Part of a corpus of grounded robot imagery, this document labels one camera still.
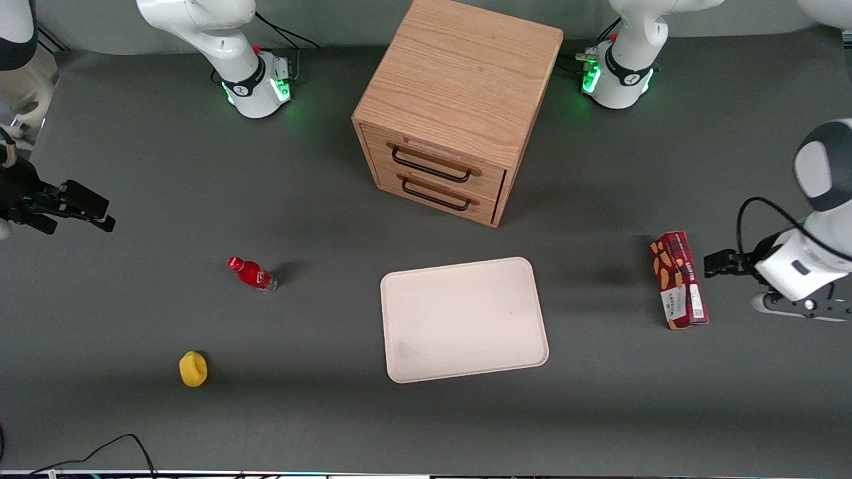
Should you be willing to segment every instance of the gray tabletop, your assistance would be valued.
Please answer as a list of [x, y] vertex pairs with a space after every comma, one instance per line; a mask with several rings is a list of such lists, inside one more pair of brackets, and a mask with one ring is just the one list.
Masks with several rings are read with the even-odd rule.
[[[836, 31], [672, 39], [627, 111], [555, 72], [498, 229], [372, 184], [349, 115], [382, 52], [303, 52], [293, 103], [262, 120], [200, 55], [65, 58], [32, 160], [118, 225], [2, 243], [5, 469], [135, 432], [160, 469], [852, 475], [852, 324], [761, 315], [755, 282], [718, 278], [710, 325], [668, 331], [645, 249], [678, 229], [696, 257], [730, 247], [755, 194], [808, 211], [792, 155], [852, 116]], [[760, 208], [748, 244], [784, 226]], [[239, 284], [232, 255], [279, 291]], [[548, 362], [391, 382], [379, 280], [510, 256], [535, 269]], [[195, 390], [190, 349], [210, 359]], [[128, 443], [89, 467], [144, 462]]]

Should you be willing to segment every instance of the white tray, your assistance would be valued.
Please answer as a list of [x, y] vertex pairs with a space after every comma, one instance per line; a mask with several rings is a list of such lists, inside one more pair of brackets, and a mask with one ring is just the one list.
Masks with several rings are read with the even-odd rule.
[[541, 366], [549, 354], [522, 257], [390, 273], [382, 316], [396, 383]]

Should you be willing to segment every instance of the drawer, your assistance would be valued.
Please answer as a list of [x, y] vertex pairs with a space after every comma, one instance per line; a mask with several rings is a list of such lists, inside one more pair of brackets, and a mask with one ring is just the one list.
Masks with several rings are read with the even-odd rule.
[[491, 226], [494, 199], [461, 193], [432, 182], [401, 173], [398, 169], [376, 168], [379, 187], [403, 198], [432, 206], [441, 211]]
[[501, 168], [443, 152], [395, 131], [367, 125], [361, 125], [361, 131], [377, 169], [398, 170], [413, 179], [484, 198], [496, 200], [500, 194]]

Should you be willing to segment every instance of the wall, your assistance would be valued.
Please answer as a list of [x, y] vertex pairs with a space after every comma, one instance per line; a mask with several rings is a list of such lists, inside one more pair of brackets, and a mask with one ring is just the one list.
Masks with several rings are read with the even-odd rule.
[[[566, 38], [592, 38], [616, 18], [605, 0], [463, 0], [561, 28]], [[387, 44], [411, 0], [257, 0], [257, 11], [322, 45]], [[151, 28], [135, 0], [39, 0], [39, 19], [74, 49], [138, 55], [192, 51]], [[720, 7], [668, 17], [678, 37], [791, 32], [811, 23], [795, 0], [728, 0]], [[255, 20], [243, 28], [253, 43], [282, 43]]]

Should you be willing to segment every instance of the black metal handle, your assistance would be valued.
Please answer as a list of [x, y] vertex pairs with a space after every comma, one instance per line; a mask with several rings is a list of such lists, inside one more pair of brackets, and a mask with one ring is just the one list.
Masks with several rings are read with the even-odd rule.
[[465, 210], [468, 209], [468, 206], [470, 206], [470, 200], [469, 199], [464, 202], [463, 206], [454, 205], [453, 203], [450, 203], [448, 201], [444, 201], [443, 199], [433, 198], [433, 197], [431, 197], [431, 196], [429, 196], [425, 193], [420, 193], [419, 191], [414, 191], [413, 189], [406, 188], [406, 184], [408, 184], [408, 178], [403, 178], [402, 179], [402, 191], [404, 191], [404, 192], [406, 192], [406, 193], [408, 193], [412, 196], [417, 196], [418, 198], [422, 198], [422, 199], [425, 199], [427, 201], [431, 201], [432, 203], [436, 203], [438, 205], [444, 206], [445, 208], [449, 208], [449, 209], [455, 210], [455, 211], [465, 211]]
[[435, 175], [435, 176], [438, 176], [439, 178], [443, 178], [445, 180], [449, 180], [451, 182], [456, 182], [456, 183], [464, 183], [464, 182], [468, 181], [468, 179], [470, 178], [470, 170], [468, 170], [468, 172], [465, 173], [464, 176], [447, 175], [447, 173], [444, 173], [443, 171], [432, 170], [429, 167], [426, 167], [426, 166], [423, 166], [423, 165], [417, 164], [417, 163], [412, 163], [411, 161], [408, 161], [408, 160], [405, 160], [405, 159], [402, 159], [402, 158], [396, 156], [396, 154], [399, 151], [400, 151], [399, 147], [394, 147], [394, 151], [392, 151], [390, 153], [390, 156], [391, 156], [391, 158], [394, 159], [394, 162], [401, 164], [403, 166], [407, 166], [409, 168], [413, 168], [415, 170], [422, 171], [423, 173], [429, 173], [430, 175]]

